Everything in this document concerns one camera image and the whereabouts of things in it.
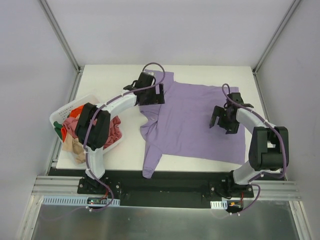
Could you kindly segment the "lavender purple t-shirt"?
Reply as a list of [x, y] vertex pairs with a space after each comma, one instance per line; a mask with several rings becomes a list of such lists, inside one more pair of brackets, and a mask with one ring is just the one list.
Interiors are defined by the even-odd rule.
[[179, 83], [173, 72], [155, 71], [154, 75], [163, 83], [165, 103], [139, 108], [147, 118], [140, 127], [145, 140], [143, 177], [152, 177], [163, 155], [245, 163], [245, 128], [226, 134], [218, 125], [210, 127], [214, 107], [226, 102], [223, 88]]

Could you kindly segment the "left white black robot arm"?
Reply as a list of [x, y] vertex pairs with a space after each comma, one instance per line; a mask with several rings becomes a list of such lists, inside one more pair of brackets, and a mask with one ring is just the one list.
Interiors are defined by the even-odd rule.
[[156, 77], [141, 72], [138, 79], [123, 88], [120, 95], [106, 103], [86, 103], [79, 116], [75, 134], [83, 146], [85, 175], [79, 181], [77, 192], [109, 194], [112, 192], [105, 183], [104, 145], [109, 137], [111, 120], [123, 111], [135, 106], [160, 105], [165, 103], [164, 85], [166, 73], [156, 82]]

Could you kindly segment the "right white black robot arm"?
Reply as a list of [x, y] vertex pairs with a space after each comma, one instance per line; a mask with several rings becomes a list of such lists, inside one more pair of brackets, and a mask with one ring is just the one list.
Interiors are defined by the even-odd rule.
[[283, 178], [289, 164], [289, 132], [284, 126], [269, 123], [244, 103], [239, 92], [226, 94], [223, 107], [215, 106], [209, 126], [218, 125], [227, 135], [238, 133], [244, 126], [251, 133], [248, 160], [225, 174], [211, 191], [221, 198], [252, 198], [252, 181], [264, 175]]

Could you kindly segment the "pink t-shirt in basket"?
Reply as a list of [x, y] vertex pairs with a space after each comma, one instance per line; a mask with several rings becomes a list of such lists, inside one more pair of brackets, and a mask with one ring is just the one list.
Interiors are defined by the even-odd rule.
[[[83, 145], [79, 142], [79, 138], [75, 134], [75, 129], [78, 124], [78, 119], [80, 115], [78, 114], [77, 117], [68, 117], [62, 124], [62, 128], [59, 130], [61, 133], [62, 142], [64, 143], [64, 151], [71, 151], [74, 152], [78, 149], [82, 150]], [[103, 149], [107, 149], [110, 146], [114, 146], [116, 142], [118, 142], [122, 138], [122, 132], [120, 130], [121, 120], [118, 116], [112, 119], [109, 125], [109, 133], [108, 138], [103, 146]]]

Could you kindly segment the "orange t-shirt in basket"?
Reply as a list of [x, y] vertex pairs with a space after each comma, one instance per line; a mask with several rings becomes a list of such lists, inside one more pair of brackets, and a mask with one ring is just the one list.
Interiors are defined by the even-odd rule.
[[83, 107], [84, 105], [81, 105], [75, 109], [73, 109], [70, 114], [69, 114], [69, 117], [70, 118], [75, 118], [75, 119], [78, 119], [82, 113], [82, 110], [83, 110]]

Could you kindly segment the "white plastic laundry basket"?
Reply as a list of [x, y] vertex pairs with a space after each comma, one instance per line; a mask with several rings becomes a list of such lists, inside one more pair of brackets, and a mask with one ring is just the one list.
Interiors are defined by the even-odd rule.
[[[85, 96], [77, 98], [77, 99], [67, 103], [66, 105], [60, 107], [58, 110], [56, 110], [55, 112], [53, 112], [50, 115], [49, 121], [54, 129], [53, 123], [55, 121], [57, 121], [58, 123], [60, 123], [62, 125], [62, 123], [69, 117], [69, 114], [73, 109], [75, 109], [81, 105], [84, 105], [86, 103], [98, 104], [100, 102], [102, 102], [102, 100], [96, 94], [94, 94], [94, 93], [87, 94]], [[57, 132], [56, 132], [56, 134], [58, 135], [59, 140], [62, 143], [63, 142], [62, 141], [62, 134], [57, 133]], [[57, 169], [84, 170], [86, 168], [86, 164], [85, 163], [76, 164], [73, 153], [61, 150], [60, 155], [57, 159], [56, 168]]]

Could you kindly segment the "green garment in basket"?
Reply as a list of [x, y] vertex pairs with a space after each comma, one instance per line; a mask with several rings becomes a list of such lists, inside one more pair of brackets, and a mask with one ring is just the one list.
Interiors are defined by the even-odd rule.
[[58, 123], [57, 121], [54, 121], [53, 122], [53, 126], [54, 126], [54, 130], [57, 133], [61, 133], [61, 129], [62, 129], [63, 126], [60, 123]]

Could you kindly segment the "right aluminium frame post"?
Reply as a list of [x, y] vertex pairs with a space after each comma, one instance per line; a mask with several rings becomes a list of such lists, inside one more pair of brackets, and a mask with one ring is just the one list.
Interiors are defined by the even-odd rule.
[[270, 54], [271, 50], [277, 43], [278, 39], [280, 38], [281, 34], [283, 33], [285, 27], [290, 22], [291, 18], [293, 17], [294, 13], [301, 5], [302, 0], [292, 0], [288, 9], [286, 10], [284, 16], [282, 17], [281, 21], [279, 22], [277, 28], [275, 29], [274, 33], [272, 34], [270, 40], [268, 41], [265, 49], [263, 50], [260, 58], [258, 59], [257, 63], [252, 68], [252, 73], [254, 76], [257, 75], [260, 68], [262, 67], [263, 63], [267, 59], [268, 55]]

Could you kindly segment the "aluminium frame post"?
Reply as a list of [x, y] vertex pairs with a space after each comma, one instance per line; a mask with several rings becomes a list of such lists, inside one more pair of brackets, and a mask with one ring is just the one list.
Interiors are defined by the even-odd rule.
[[260, 68], [262, 67], [263, 63], [267, 59], [268, 55], [270, 54], [271, 50], [277, 43], [278, 39], [280, 38], [281, 34], [283, 33], [285, 27], [290, 22], [291, 18], [293, 17], [294, 13], [301, 5], [302, 0], [292, 0], [288, 9], [286, 10], [284, 16], [282, 17], [281, 21], [279, 22], [277, 28], [275, 29], [274, 33], [272, 34], [270, 40], [268, 41], [265, 49], [263, 50], [260, 58], [258, 59], [257, 63], [252, 68], [252, 73], [254, 76], [257, 75]]
[[70, 61], [70, 63], [72, 64], [73, 68], [77, 71], [80, 72], [82, 67], [81, 65], [78, 63], [49, 3], [47, 0], [38, 0], [38, 3], [41, 7], [41, 9], [43, 10], [45, 16], [47, 17], [47, 20], [49, 22], [49, 24], [51, 25], [53, 32], [57, 38], [57, 40], [59, 41], [63, 51], [65, 52], [68, 60]]

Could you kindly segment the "aluminium extrusion rail right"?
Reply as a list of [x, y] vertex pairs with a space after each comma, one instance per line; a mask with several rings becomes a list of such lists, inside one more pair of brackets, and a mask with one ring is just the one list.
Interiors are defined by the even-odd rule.
[[301, 201], [302, 196], [295, 181], [256, 180], [253, 185], [260, 186], [258, 200], [261, 201]]

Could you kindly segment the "aluminium extrusion rail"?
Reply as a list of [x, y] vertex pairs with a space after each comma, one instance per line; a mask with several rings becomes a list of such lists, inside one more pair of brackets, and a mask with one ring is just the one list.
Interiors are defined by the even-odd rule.
[[32, 195], [73, 196], [77, 195], [79, 176], [38, 176]]
[[261, 201], [301, 201], [302, 196], [295, 181], [256, 180], [253, 185], [260, 186], [258, 200]]

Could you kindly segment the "left aluminium frame post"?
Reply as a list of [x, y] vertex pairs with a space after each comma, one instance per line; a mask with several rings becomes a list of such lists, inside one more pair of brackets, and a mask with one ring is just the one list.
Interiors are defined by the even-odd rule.
[[70, 61], [70, 63], [72, 64], [73, 68], [77, 71], [80, 72], [82, 67], [81, 65], [78, 63], [49, 3], [47, 0], [38, 0], [38, 3], [41, 7], [41, 9], [43, 10], [45, 16], [47, 17], [47, 20], [49, 22], [49, 24], [51, 25], [53, 32], [57, 38], [57, 40], [59, 41], [63, 51], [65, 52], [68, 60]]

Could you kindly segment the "aluminium extrusion rail left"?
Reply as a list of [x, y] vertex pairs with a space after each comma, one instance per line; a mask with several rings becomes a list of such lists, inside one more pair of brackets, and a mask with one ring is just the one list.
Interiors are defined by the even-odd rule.
[[77, 195], [79, 176], [38, 176], [32, 195], [73, 196]]

